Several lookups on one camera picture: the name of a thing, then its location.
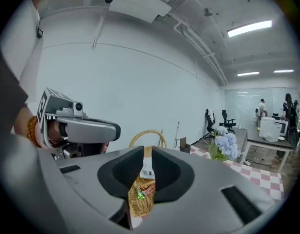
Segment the woven basket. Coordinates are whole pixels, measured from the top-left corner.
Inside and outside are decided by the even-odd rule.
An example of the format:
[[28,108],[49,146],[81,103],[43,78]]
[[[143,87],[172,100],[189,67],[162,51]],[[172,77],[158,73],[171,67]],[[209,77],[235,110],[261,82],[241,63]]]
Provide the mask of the woven basket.
[[[140,138],[142,135],[147,133],[158,134],[161,137],[161,146],[163,147],[165,145],[165,148],[167,148],[166,140],[164,136],[156,130],[147,130],[137,134],[132,139],[129,146],[130,147],[134,146],[138,138]],[[144,148],[144,157],[152,156],[152,147],[155,146]],[[134,217],[141,217],[147,215],[153,209],[155,189],[149,195],[146,195],[144,199],[137,199],[138,197],[137,188],[147,188],[152,184],[155,184],[155,179],[144,179],[141,178],[140,175],[138,175],[137,179],[135,180],[132,187],[130,188],[128,192],[128,202]]]

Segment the white label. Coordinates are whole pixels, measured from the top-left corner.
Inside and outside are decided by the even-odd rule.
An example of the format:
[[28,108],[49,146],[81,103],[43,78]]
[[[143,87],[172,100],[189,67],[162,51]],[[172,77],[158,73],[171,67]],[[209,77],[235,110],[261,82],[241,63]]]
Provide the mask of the white label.
[[144,157],[143,158],[143,167],[140,172],[140,177],[146,179],[155,179],[154,171],[152,169],[152,158]]

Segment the black slot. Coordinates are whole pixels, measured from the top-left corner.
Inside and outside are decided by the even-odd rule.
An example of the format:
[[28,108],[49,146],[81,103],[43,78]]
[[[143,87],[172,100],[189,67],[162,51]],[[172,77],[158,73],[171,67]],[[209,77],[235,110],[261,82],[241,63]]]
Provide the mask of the black slot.
[[261,215],[262,212],[235,186],[221,191],[244,224]]
[[61,171],[62,174],[66,174],[66,173],[70,173],[70,172],[72,172],[72,171],[76,171],[76,170],[78,170],[78,169],[80,169],[79,166],[77,166],[77,165],[72,165],[72,166],[62,167],[62,168],[60,168],[60,171]]

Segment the pink and white tablecloth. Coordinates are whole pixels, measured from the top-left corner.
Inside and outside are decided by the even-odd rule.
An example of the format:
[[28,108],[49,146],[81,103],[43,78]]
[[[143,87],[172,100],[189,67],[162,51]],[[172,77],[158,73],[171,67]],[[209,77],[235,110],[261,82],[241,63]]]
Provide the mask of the pink and white tablecloth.
[[[210,158],[210,154],[208,151],[199,149],[195,146],[191,146],[190,154],[204,158]],[[224,164],[229,166],[234,171],[240,173],[242,176],[249,179],[256,185],[262,187],[266,191],[266,193],[270,195],[275,201],[284,199],[284,189],[281,174],[241,165],[230,160],[225,161]],[[147,218],[147,216],[133,217],[132,214],[130,214],[130,216],[133,228],[139,226],[142,221]]]

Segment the ceiling light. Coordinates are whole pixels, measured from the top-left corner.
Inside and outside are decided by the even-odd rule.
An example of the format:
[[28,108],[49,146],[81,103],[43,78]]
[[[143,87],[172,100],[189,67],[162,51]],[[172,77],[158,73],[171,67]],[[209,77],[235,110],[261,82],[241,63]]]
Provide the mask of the ceiling light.
[[283,70],[275,70],[273,73],[291,73],[294,72],[293,69],[283,69]]
[[258,75],[259,72],[251,72],[251,73],[243,73],[243,74],[238,74],[238,76],[250,76],[250,75]]
[[249,31],[257,30],[257,29],[263,29],[263,28],[270,28],[272,26],[272,21],[262,21],[262,22],[257,22],[253,23],[250,25],[242,26],[240,28],[228,30],[228,36],[233,37],[239,34],[243,34]]

